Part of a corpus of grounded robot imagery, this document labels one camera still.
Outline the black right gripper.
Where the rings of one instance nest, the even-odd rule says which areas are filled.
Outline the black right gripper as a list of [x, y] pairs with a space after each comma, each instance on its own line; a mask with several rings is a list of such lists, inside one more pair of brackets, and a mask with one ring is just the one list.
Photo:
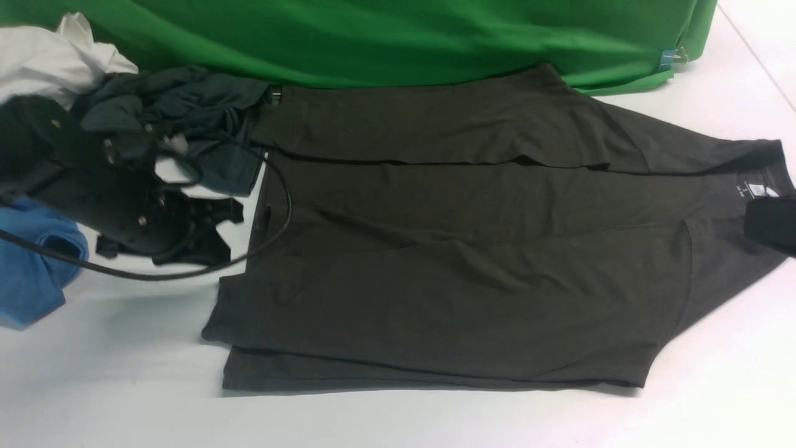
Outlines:
[[795, 256], [795, 196], [764, 197], [749, 202], [744, 236], [787, 257]]

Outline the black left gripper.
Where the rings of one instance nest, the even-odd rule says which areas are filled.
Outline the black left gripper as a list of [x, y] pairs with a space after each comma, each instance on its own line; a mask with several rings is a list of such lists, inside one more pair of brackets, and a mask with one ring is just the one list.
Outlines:
[[155, 184], [139, 171], [116, 166], [107, 157], [63, 162], [37, 186], [37, 201], [104, 237], [144, 256], [156, 266], [219, 266], [231, 250], [217, 230], [197, 226], [244, 222], [235, 198], [188, 198], [190, 216], [161, 205]]

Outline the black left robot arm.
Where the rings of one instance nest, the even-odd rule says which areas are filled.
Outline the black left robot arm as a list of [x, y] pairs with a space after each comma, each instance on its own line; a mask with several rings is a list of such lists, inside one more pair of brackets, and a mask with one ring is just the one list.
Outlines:
[[2, 105], [2, 195], [25, 196], [96, 231], [96, 252], [156, 266], [221, 266], [230, 247], [217, 231], [241, 223], [235, 199], [191, 198], [156, 175], [156, 162], [188, 164], [179, 137], [147, 126], [114, 138], [89, 133], [55, 100], [17, 96]]

